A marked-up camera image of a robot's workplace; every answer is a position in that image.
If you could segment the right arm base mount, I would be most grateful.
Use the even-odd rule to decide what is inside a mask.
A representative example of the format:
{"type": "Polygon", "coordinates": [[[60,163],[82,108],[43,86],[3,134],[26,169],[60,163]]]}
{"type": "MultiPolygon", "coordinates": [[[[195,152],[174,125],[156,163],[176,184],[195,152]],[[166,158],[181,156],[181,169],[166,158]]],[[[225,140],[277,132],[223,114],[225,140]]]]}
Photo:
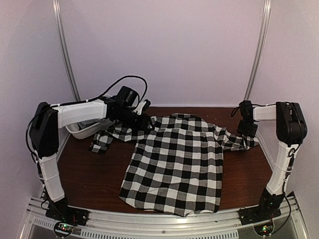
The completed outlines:
{"type": "Polygon", "coordinates": [[[281,215],[280,209],[276,209],[273,212],[264,212],[260,210],[259,206],[251,208],[242,207],[238,211],[241,225],[256,224],[263,221],[271,221],[275,217],[281,215]]]}

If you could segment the black white plaid shirt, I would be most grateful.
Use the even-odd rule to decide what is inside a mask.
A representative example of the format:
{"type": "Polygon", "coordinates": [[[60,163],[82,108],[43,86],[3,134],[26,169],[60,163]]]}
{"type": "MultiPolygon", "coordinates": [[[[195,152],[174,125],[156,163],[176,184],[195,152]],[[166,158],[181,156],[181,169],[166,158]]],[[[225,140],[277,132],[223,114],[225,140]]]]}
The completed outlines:
{"type": "Polygon", "coordinates": [[[188,114],[154,116],[151,122],[144,131],[119,123],[94,135],[89,149],[99,154],[114,139],[135,143],[120,199],[136,209],[182,217],[217,212],[224,152],[251,149],[257,138],[188,114]]]}

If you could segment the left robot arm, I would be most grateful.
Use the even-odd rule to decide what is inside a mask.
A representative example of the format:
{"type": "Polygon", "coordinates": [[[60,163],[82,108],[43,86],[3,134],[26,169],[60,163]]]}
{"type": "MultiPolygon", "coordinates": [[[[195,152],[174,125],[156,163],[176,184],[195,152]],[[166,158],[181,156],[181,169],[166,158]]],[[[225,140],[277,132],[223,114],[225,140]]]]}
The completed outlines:
{"type": "Polygon", "coordinates": [[[81,102],[57,105],[42,102],[38,105],[27,131],[27,139],[36,157],[38,175],[46,189],[47,199],[53,205],[51,210],[59,220],[67,221],[72,216],[57,166],[59,130],[91,120],[95,126],[100,126],[104,121],[118,120],[129,128],[145,130],[150,125],[150,117],[145,110],[151,103],[144,100],[133,107],[137,96],[136,91],[123,86],[112,97],[101,95],[81,102]]]}

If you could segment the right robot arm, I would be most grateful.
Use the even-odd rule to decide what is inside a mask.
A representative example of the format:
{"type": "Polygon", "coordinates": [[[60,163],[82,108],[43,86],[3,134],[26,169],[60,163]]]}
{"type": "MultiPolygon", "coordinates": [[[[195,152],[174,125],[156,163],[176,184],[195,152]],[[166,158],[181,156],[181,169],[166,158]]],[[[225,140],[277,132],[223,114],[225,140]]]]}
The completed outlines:
{"type": "Polygon", "coordinates": [[[257,122],[276,122],[276,136],[279,142],[277,160],[255,212],[259,219],[265,220],[279,209],[284,200],[296,155],[307,136],[308,129],[298,103],[276,102],[262,106],[244,100],[239,103],[238,108],[242,119],[237,132],[242,135],[254,137],[258,128],[257,122]]]}

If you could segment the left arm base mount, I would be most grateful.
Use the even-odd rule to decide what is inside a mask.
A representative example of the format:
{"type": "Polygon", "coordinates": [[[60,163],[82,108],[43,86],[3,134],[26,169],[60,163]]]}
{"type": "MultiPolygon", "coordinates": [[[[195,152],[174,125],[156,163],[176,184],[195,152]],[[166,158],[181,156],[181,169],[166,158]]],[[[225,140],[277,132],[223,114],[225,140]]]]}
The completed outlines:
{"type": "Polygon", "coordinates": [[[54,219],[56,221],[66,222],[70,225],[86,226],[89,212],[83,209],[67,207],[67,212],[62,216],[53,208],[49,208],[45,215],[48,218],[54,219]]]}

